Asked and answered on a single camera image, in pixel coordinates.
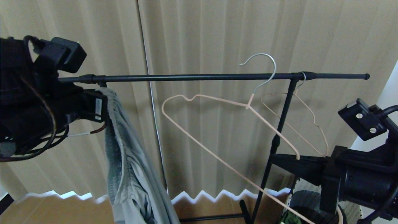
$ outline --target green cloth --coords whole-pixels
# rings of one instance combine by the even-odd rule
[[[284,224],[301,224],[301,219],[291,211],[287,210],[282,216],[282,222]]]

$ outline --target floor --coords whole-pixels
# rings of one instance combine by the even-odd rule
[[[253,210],[255,199],[241,196],[249,211]],[[201,196],[195,204],[182,198],[174,205],[180,218],[211,216],[217,214],[240,213],[239,200],[222,195],[216,202]],[[257,222],[275,224],[281,207],[267,197],[263,197]],[[92,197],[80,198],[77,195],[61,198],[55,193],[40,196],[27,196],[15,201],[0,216],[1,224],[112,224],[113,216],[109,200],[106,197],[94,200]],[[242,218],[187,222],[189,224],[244,224]]]

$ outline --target horizontal black bar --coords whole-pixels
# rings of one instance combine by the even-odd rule
[[[306,80],[311,79],[369,79],[369,74],[334,74],[305,72]],[[83,75],[80,77],[59,78],[62,83],[88,83],[99,82],[152,82],[152,81],[203,81],[203,80],[266,80],[272,74],[206,74],[206,75]],[[299,79],[304,80],[304,74],[277,73],[273,79]]]
[[[226,218],[244,218],[244,214],[228,214],[228,215],[218,215],[218,216],[203,216],[203,217],[195,217],[195,218],[183,218],[180,219],[180,222],[194,222],[194,221],[205,221],[205,220],[214,220],[214,219],[226,219]]]

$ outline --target pleated curtain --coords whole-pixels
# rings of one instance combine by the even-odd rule
[[[77,74],[61,73],[65,77],[271,73],[273,65],[263,56],[239,66],[255,53],[272,55],[278,73],[369,73],[367,81],[306,81],[298,91],[315,112],[330,151],[335,145],[351,146],[356,137],[337,111],[356,98],[374,104],[398,59],[398,2],[394,0],[0,1],[0,16],[1,37],[30,34],[79,41],[88,57]],[[236,195],[244,189],[257,191],[167,120],[161,112],[162,103],[176,94],[189,98],[207,94],[247,103],[261,82],[108,86],[117,91],[159,177],[165,178],[170,197],[185,191],[194,198],[201,190],[213,197],[222,189]],[[252,102],[275,127],[278,118],[260,98],[280,114],[285,96],[263,95],[285,92],[288,85],[289,81],[271,81],[257,91]],[[192,102],[173,99],[165,111],[210,150],[260,184],[275,134],[251,112],[203,98]],[[311,125],[311,113],[296,99],[292,100],[287,122],[320,151],[325,150],[322,135]],[[97,126],[78,121],[72,124],[71,132]],[[287,126],[283,134],[302,155],[316,155]],[[13,187],[18,196],[50,190],[101,196],[106,193],[107,173],[103,152],[103,133],[66,139],[36,159],[1,164],[1,184],[7,190]],[[282,142],[278,153],[292,151]],[[286,176],[274,166],[267,187],[278,190]]]

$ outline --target pink clothes hanger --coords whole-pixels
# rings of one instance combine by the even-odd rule
[[[247,110],[250,109],[261,121],[263,121],[269,128],[271,128],[271,130],[273,130],[279,137],[281,137],[289,146],[290,148],[292,148],[292,150],[296,153],[296,159],[299,160],[300,159],[300,154],[298,152],[298,150],[296,149],[296,147],[294,147],[294,145],[289,142],[289,140],[283,136],[278,130],[276,130],[265,118],[263,118],[256,110],[254,110],[252,108],[252,106],[250,105],[254,94],[256,92],[256,90],[260,87],[265,85],[266,83],[268,83],[274,76],[276,73],[276,63],[275,60],[272,58],[272,56],[265,54],[265,53],[259,53],[259,54],[255,54],[253,56],[251,56],[245,63],[240,64],[240,65],[245,65],[251,58],[257,56],[257,55],[265,55],[268,56],[269,58],[271,58],[273,64],[274,64],[274,71],[273,74],[271,75],[271,77],[265,81],[264,83],[258,85],[254,91],[253,94],[251,95],[249,102],[247,104],[243,104],[243,103],[239,103],[239,102],[234,102],[234,101],[230,101],[230,100],[226,100],[226,99],[221,99],[221,98],[217,98],[217,97],[213,97],[213,96],[207,96],[207,95],[202,95],[202,94],[197,94],[194,97],[192,97],[191,99],[187,98],[184,95],[175,95],[172,97],[167,98],[163,104],[162,104],[162,113],[164,114],[164,116],[167,117],[167,119],[169,119],[177,128],[179,128],[183,133],[185,133],[189,138],[191,138],[194,142],[196,142],[199,146],[201,146],[204,150],[206,150],[208,153],[210,153],[212,156],[214,156],[217,160],[219,160],[222,164],[224,164],[225,166],[227,166],[230,170],[234,171],[238,176],[240,176],[241,178],[243,178],[245,181],[247,181],[249,184],[251,184],[253,187],[257,188],[259,191],[261,191],[262,193],[264,193],[265,195],[267,195],[268,197],[270,197],[272,200],[274,200],[276,203],[280,204],[281,206],[285,207],[287,210],[291,211],[293,214],[299,216],[300,218],[302,218],[303,220],[305,220],[306,222],[310,223],[310,224],[315,224],[313,222],[311,222],[309,219],[307,219],[305,216],[301,215],[300,213],[296,212],[295,210],[293,210],[292,208],[288,207],[285,203],[281,202],[280,200],[278,200],[276,197],[272,196],[271,194],[269,194],[267,191],[265,191],[264,189],[262,189],[261,187],[259,187],[258,185],[256,185],[253,181],[249,180],[247,177],[245,177],[243,174],[241,174],[239,171],[237,171],[236,169],[234,169],[232,166],[230,166],[227,162],[225,162],[224,160],[222,160],[220,157],[218,157],[216,154],[214,154],[212,151],[210,151],[206,146],[204,146],[200,141],[198,141],[197,139],[195,139],[191,134],[189,134],[186,130],[184,130],[179,124],[177,124],[177,122],[175,122],[173,119],[171,119],[171,117],[169,117],[166,112],[164,111],[164,106],[165,104],[173,99],[173,98],[177,98],[177,97],[182,97],[184,98],[186,101],[193,101],[196,97],[205,97],[205,98],[209,98],[209,99],[213,99],[213,100],[217,100],[217,101],[221,101],[221,102],[225,102],[225,103],[229,103],[229,104],[233,104],[233,105],[237,105],[237,106],[242,106],[245,107]],[[338,215],[339,215],[339,224],[343,224],[343,215],[340,211],[340,209],[338,208],[337,210]]]
[[[304,73],[304,72],[301,72],[301,73],[303,73],[303,75],[304,75],[304,81],[297,87],[297,89],[296,89],[296,91],[294,92],[293,96],[295,96],[295,97],[296,97],[296,98],[297,98],[297,99],[298,99],[298,100],[311,112],[312,117],[313,117],[313,119],[314,119],[314,121],[313,121],[314,126],[316,126],[316,127],[319,129],[319,131],[321,132],[321,134],[322,134],[322,136],[323,136],[323,139],[324,139],[324,142],[325,142],[325,145],[326,145],[326,152],[325,152],[324,154],[320,153],[319,150],[317,150],[307,139],[305,139],[301,134],[299,134],[290,124],[288,124],[287,122],[285,122],[285,124],[286,124],[287,126],[289,126],[289,127],[291,128],[291,130],[293,130],[298,136],[300,136],[300,138],[302,138],[302,139],[303,139],[311,148],[313,148],[320,156],[325,157],[325,156],[327,156],[327,154],[329,153],[329,145],[328,145],[328,141],[326,140],[326,136],[325,136],[325,134],[324,134],[322,128],[321,128],[319,125],[317,125],[316,122],[315,122],[315,113],[314,113],[314,112],[311,110],[311,108],[310,108],[310,107],[297,95],[297,92],[298,92],[298,90],[299,90],[299,87],[300,87],[301,85],[303,85],[304,82],[305,82],[305,80],[306,80],[305,73]],[[287,94],[287,92],[265,93],[263,96],[265,96],[265,95],[275,96],[276,94]],[[271,110],[271,108],[269,108],[269,107],[264,103],[262,97],[260,98],[260,100],[261,100],[261,103],[262,103],[268,110],[271,111],[271,113],[273,113],[273,114],[274,114],[275,116],[277,116],[278,118],[281,118],[278,114],[276,114],[273,110]]]

